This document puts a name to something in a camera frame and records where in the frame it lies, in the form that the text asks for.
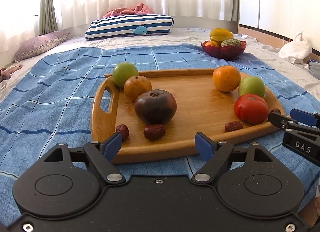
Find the bright orange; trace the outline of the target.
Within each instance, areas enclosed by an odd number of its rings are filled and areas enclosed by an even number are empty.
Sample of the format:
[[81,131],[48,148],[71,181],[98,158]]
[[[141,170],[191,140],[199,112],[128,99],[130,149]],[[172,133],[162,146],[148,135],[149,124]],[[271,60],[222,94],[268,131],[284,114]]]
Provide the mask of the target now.
[[240,71],[230,65],[220,66],[213,72],[213,84],[222,92],[235,90],[241,81]]

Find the brown clothes pile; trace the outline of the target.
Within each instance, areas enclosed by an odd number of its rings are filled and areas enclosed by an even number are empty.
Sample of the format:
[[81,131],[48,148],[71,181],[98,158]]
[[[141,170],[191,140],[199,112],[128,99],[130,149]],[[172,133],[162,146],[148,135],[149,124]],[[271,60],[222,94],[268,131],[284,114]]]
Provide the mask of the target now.
[[11,79],[11,75],[20,70],[23,67],[23,64],[17,64],[14,66],[11,66],[9,68],[1,68],[1,76],[0,76],[0,82],[7,81],[8,79]]

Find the yellow starfruit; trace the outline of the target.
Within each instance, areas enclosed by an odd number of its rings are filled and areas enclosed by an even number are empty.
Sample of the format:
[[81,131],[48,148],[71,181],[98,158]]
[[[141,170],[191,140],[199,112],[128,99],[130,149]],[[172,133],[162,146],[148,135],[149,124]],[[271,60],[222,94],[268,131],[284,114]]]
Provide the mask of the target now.
[[227,29],[215,28],[211,30],[209,37],[210,41],[215,41],[218,45],[221,45],[224,40],[232,39],[233,34]]

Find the red fruit bowl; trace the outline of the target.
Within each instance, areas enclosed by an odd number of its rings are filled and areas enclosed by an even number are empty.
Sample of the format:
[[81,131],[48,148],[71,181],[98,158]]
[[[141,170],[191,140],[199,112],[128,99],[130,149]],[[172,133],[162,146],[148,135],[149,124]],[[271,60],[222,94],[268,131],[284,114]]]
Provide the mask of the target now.
[[224,59],[224,60],[232,60],[237,56],[241,55],[244,50],[246,49],[247,43],[243,40],[241,41],[240,46],[224,46],[224,47],[216,47],[212,45],[206,45],[208,41],[204,41],[201,46],[202,49],[206,54],[211,57],[217,59]]

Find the orange in bowl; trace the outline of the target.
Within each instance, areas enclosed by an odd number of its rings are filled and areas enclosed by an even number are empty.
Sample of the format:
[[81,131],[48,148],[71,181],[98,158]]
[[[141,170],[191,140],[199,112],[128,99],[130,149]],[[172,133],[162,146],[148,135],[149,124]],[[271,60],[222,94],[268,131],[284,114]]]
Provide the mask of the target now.
[[208,40],[204,43],[204,46],[220,47],[220,44],[216,41]]

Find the dark purple tomato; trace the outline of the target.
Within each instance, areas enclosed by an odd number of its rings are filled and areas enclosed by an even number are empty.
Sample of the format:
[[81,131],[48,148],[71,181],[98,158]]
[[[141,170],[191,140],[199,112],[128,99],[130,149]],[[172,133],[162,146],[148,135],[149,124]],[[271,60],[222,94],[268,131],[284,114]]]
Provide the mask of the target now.
[[138,96],[133,107],[145,124],[165,124],[176,114],[177,102],[170,92],[155,89]]

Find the white cloth bundle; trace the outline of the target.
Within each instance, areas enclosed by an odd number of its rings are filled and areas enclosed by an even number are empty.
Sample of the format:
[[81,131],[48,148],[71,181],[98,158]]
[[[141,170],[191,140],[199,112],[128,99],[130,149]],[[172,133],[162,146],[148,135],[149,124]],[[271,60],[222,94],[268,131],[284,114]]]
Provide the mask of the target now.
[[303,64],[303,60],[310,53],[312,53],[311,43],[300,32],[279,50],[278,55],[292,64]]

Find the large green apple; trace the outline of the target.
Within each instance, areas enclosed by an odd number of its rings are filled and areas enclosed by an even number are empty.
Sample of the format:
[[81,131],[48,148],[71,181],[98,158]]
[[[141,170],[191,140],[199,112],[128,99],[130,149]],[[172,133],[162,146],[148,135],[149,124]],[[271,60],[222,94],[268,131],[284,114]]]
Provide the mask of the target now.
[[112,72],[113,82],[119,88],[123,88],[125,82],[130,77],[137,75],[139,75],[137,68],[132,63],[128,62],[117,64]]

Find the dull brownish orange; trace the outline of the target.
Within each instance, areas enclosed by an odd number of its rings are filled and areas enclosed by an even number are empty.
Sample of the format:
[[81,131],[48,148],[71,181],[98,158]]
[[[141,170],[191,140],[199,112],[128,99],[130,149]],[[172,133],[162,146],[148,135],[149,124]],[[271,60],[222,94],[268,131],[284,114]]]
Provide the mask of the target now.
[[152,90],[151,82],[144,76],[132,76],[124,84],[124,95],[134,102],[144,92]]

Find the green custard apple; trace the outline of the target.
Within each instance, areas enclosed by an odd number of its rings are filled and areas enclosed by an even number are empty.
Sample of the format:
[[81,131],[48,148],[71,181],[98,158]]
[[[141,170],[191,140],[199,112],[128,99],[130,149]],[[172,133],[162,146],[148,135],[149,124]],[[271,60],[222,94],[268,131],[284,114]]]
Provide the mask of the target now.
[[242,45],[242,42],[236,38],[230,38],[230,39],[225,39],[224,41],[221,42],[221,47],[226,47],[226,46],[236,46],[239,47]]

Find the dried red date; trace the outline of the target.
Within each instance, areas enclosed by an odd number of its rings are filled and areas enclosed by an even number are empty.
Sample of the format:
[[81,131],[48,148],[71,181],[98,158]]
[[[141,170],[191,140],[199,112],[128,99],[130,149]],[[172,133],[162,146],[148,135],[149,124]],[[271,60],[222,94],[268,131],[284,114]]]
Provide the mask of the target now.
[[225,132],[232,132],[243,128],[242,123],[239,121],[231,121],[225,125]]
[[116,132],[122,136],[122,141],[125,142],[129,138],[129,128],[125,124],[120,124],[116,127]]
[[158,140],[166,133],[166,128],[163,124],[148,125],[144,129],[144,137],[148,140]]

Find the wooden serving tray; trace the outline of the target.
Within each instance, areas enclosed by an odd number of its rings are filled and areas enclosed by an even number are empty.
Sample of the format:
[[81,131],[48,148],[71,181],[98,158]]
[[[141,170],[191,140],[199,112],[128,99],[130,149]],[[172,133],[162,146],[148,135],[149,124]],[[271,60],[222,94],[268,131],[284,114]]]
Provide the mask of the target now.
[[212,81],[213,69],[179,69],[142,71],[154,89],[170,92],[177,102],[177,111],[165,125],[164,137],[149,141],[144,137],[145,124],[136,116],[133,103],[105,76],[95,93],[91,111],[92,139],[103,142],[114,134],[116,126],[125,124],[129,138],[121,146],[113,162],[135,163],[184,157],[197,153],[195,134],[202,132],[212,140],[239,144],[278,131],[269,121],[259,125],[244,122],[243,128],[225,132],[225,124],[237,121],[233,106],[239,95],[236,90],[223,93]]

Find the blue plaid cloth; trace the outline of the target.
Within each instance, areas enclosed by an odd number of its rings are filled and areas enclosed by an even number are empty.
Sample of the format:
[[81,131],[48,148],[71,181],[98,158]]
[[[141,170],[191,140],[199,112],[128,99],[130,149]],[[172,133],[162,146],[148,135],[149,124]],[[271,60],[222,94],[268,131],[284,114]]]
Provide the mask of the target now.
[[[94,94],[121,62],[140,71],[217,68],[232,65],[261,78],[288,114],[292,108],[319,112],[319,101],[252,54],[243,53],[234,62],[208,56],[196,45],[125,47],[103,50],[82,47],[40,59],[1,102],[1,224],[20,217],[12,186],[45,152],[58,143],[82,146],[90,142],[90,116]],[[305,186],[304,207],[316,196],[319,167],[281,145],[283,132],[258,139],[282,161]],[[204,164],[199,155],[164,161],[120,164],[127,177],[142,175],[191,175]]]

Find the small green apple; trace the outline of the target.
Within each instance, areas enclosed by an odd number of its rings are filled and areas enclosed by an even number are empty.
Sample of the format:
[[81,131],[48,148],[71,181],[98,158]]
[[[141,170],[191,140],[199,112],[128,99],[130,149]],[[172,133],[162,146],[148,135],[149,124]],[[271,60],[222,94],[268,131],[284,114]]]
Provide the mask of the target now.
[[243,96],[246,94],[254,94],[263,98],[265,95],[265,86],[263,81],[258,77],[245,77],[239,83],[238,93],[239,96]]

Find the red tomato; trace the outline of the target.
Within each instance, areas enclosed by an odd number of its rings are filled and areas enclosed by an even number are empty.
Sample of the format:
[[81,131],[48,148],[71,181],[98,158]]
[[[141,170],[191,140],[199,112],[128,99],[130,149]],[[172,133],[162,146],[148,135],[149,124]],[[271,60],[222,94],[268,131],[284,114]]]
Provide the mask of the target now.
[[233,110],[237,118],[253,125],[263,123],[269,113],[268,104],[255,94],[240,96],[235,102]]

